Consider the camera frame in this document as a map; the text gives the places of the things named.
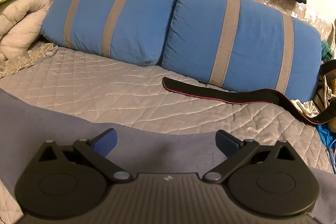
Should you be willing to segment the grey quilted bedspread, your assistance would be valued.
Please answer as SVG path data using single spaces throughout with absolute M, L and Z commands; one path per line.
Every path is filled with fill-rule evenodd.
M 335 175 L 315 127 L 276 105 L 231 105 L 168 92 L 163 77 L 197 84 L 158 66 L 138 67 L 68 48 L 2 78 L 1 223 L 21 216 L 15 183 L 45 140 L 67 145 L 108 128 L 118 133 L 108 158 L 132 174 L 204 174 L 224 160 L 215 146 L 220 129 L 263 145 L 288 141 L 321 185 L 314 215 L 335 223 Z

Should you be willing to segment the white fluffy comforter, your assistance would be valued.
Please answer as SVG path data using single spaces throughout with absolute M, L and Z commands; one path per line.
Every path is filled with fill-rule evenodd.
M 1 61 L 24 55 L 40 35 L 50 0 L 8 0 L 1 4 Z

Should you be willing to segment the grey-blue sweatpants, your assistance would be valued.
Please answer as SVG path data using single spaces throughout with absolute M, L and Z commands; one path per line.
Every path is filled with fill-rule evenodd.
M 1 181 L 19 223 L 335 223 L 335 175 L 287 141 L 92 123 L 5 91 Z

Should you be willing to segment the left blue striped pillow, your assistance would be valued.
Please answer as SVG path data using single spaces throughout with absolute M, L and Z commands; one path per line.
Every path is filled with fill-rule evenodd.
M 54 0 L 41 34 L 59 46 L 158 65 L 177 0 Z

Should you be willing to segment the teal cloth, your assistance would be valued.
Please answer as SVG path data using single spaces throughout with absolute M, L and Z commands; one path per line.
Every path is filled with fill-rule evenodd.
M 321 42 L 321 60 L 327 63 L 333 59 L 333 51 L 326 40 Z

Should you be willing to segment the right blue striped pillow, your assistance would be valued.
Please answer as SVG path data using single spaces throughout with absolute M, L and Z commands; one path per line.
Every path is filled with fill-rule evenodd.
M 320 65 L 314 27 L 253 0 L 177 0 L 162 60 L 201 83 L 302 102 L 313 98 Z

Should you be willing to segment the blue striped pillow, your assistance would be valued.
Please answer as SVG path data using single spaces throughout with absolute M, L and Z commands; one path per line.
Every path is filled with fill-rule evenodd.
M 253 0 L 177 0 L 162 60 L 201 83 L 302 102 L 313 98 L 320 65 L 314 27 Z
M 41 34 L 59 46 L 158 65 L 177 0 L 54 0 Z

